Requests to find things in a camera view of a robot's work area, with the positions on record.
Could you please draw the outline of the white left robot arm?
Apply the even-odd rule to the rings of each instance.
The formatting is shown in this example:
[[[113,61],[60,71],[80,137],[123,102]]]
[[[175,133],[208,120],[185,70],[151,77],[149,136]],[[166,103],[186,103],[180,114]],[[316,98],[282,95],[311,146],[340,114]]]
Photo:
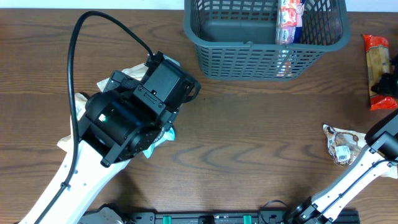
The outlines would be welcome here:
[[[146,63],[139,80],[114,71],[103,91],[72,108],[71,134],[58,144],[66,156],[23,222],[77,223],[132,158],[150,157],[159,144],[174,140],[178,112],[200,88],[162,53]]]

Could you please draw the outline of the Kleenex tissue multipack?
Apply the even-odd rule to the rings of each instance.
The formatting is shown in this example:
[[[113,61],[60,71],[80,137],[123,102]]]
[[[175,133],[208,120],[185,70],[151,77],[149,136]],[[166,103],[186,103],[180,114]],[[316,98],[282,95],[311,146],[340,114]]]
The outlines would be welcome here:
[[[275,43],[286,47],[298,44],[302,35],[302,17],[305,11],[305,0],[278,1]],[[293,50],[282,49],[277,56],[277,76],[289,77],[293,61],[296,60]]]

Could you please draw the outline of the spaghetti packet with red ends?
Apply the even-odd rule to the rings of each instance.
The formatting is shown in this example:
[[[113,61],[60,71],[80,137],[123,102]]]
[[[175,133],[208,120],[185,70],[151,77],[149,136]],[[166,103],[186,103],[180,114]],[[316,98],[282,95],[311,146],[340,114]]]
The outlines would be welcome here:
[[[371,91],[371,87],[379,82],[383,73],[391,73],[389,42],[385,37],[371,34],[363,34],[363,39],[371,110],[397,109],[397,100],[393,96],[378,95]]]

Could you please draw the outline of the beige printed snack bag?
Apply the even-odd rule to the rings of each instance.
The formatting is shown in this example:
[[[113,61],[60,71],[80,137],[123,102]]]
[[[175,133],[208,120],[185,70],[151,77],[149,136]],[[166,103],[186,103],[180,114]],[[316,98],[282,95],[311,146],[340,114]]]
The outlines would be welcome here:
[[[352,130],[323,125],[327,138],[328,153],[333,162],[341,167],[350,166],[365,148],[365,134]]]

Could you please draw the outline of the grey plastic lattice basket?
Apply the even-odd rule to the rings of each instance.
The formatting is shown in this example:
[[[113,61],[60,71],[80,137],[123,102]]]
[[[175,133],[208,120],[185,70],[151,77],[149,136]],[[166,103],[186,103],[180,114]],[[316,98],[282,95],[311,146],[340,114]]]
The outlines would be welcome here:
[[[297,43],[275,42],[278,2],[185,0],[184,31],[216,80],[292,80],[350,36],[344,0],[305,1]]]

